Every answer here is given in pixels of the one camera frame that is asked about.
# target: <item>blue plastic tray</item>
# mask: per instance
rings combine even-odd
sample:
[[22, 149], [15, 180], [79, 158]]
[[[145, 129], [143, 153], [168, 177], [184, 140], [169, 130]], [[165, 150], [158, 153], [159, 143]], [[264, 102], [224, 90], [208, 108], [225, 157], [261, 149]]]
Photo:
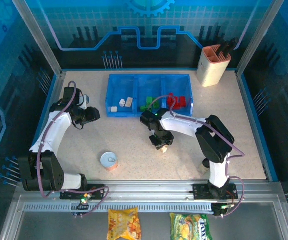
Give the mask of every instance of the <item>blue plastic tray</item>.
[[[190, 75], [188, 74], [110, 74], [106, 93], [106, 113], [112, 118], [140, 117], [141, 106], [146, 105], [147, 97], [173, 93], [174, 96], [185, 96], [186, 107], [174, 112], [186, 116], [193, 114], [193, 94]], [[125, 101], [128, 97], [133, 98], [131, 107], [120, 107], [120, 100]], [[159, 100], [161, 108], [167, 106], [167, 98]], [[117, 107], [117, 112], [111, 112], [111, 107]]]

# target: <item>red block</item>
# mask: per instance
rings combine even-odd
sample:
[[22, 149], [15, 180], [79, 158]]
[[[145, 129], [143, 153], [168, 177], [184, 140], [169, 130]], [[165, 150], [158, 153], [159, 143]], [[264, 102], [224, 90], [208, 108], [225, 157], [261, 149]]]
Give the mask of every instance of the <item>red block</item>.
[[[173, 109], [174, 110], [179, 110], [181, 108], [179, 97], [178, 96], [174, 96], [174, 98], [175, 98], [175, 105], [174, 105]], [[172, 97], [168, 97], [166, 102], [167, 102], [168, 107], [171, 108], [171, 106], [174, 103], [174, 100], [173, 100]]]
[[186, 108], [186, 99], [185, 96], [180, 96], [179, 97], [179, 103], [181, 108]]

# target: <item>green snack bag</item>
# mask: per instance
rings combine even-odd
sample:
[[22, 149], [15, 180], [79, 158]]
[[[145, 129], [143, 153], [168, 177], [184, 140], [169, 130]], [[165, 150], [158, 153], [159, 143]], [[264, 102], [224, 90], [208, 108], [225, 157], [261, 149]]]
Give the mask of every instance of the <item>green snack bag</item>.
[[213, 240], [208, 217], [170, 213], [171, 240]]

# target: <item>chip bag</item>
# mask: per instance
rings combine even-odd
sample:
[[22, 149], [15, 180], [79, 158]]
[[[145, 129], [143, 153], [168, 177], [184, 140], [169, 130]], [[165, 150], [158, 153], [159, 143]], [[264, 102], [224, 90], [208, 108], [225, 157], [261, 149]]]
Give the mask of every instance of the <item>chip bag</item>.
[[142, 232], [138, 208], [128, 210], [108, 210], [107, 240], [124, 238], [141, 240]]
[[208, 217], [170, 213], [171, 240], [213, 240]]

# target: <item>small wooden block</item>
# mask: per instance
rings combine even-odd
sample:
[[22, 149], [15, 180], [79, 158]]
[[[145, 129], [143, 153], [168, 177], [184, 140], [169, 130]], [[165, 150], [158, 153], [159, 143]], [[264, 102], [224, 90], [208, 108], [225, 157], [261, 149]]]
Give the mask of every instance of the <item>small wooden block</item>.
[[125, 107], [130, 108], [132, 106], [132, 102], [133, 102], [133, 98], [132, 97], [128, 97]]

